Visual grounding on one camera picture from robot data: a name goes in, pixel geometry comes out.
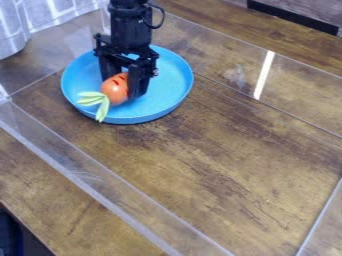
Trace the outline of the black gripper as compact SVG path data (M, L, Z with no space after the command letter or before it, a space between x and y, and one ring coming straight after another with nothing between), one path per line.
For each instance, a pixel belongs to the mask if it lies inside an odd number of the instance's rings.
M140 59L128 66L128 99L146 93L149 79L156 75L157 53L149 48L152 30L152 5L148 0L109 0L109 34L96 33L94 55L98 57L101 79L106 80L121 72L130 60L121 54L134 54Z

